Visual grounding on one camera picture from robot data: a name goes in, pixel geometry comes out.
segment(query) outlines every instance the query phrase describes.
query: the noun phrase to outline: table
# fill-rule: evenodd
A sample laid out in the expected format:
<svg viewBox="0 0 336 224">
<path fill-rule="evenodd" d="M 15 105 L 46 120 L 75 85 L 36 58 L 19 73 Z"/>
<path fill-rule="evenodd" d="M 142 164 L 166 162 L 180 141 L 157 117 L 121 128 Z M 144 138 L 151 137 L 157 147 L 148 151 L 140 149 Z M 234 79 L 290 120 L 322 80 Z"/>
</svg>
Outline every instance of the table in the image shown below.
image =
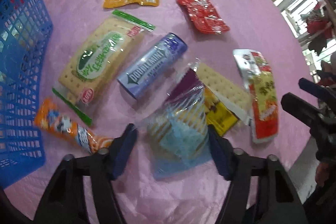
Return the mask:
<svg viewBox="0 0 336 224">
<path fill-rule="evenodd" d="M 102 8 L 103 0 L 44 0 L 54 23 L 54 32 L 44 59 L 40 98 L 51 95 L 51 87 L 76 48 L 110 15 Z M 203 35 L 197 32 L 185 11 L 175 0 L 160 0 L 158 7 L 131 4 L 121 9 L 157 26 L 143 42 L 145 51 L 167 32 L 179 35 L 188 45 L 185 61 L 199 58 L 222 75 L 242 85 L 232 50 L 252 48 L 261 51 L 269 61 L 275 77 L 277 96 L 292 92 L 312 104 L 316 100 L 301 91 L 298 80 L 310 79 L 301 48 L 288 25 L 271 0 L 211 0 L 231 30 L 222 35 Z M 153 94 L 145 106 L 130 105 L 124 100 L 114 81 L 98 110 L 97 134 L 118 137 L 129 122 L 139 122 L 151 114 L 163 101 L 162 94 Z M 277 155 L 289 169 L 305 147 L 308 128 L 279 110 L 279 135 L 262 145 L 251 142 L 249 128 L 241 126 L 226 137 L 233 147 L 240 147 L 254 156 Z M 46 163 L 37 171 L 8 187 L 9 199 L 25 215 L 33 218 L 43 191 L 62 157 L 86 155 L 80 148 L 43 133 Z M 92 224 L 97 223 L 90 182 L 87 188 L 87 207 Z M 150 170 L 148 147 L 140 135 L 130 156 L 125 173 L 113 186 L 126 221 L 131 223 L 214 223 L 222 206 L 229 183 L 217 174 L 212 161 L 169 179 L 155 181 Z M 255 196 L 251 190 L 251 200 Z"/>
</svg>

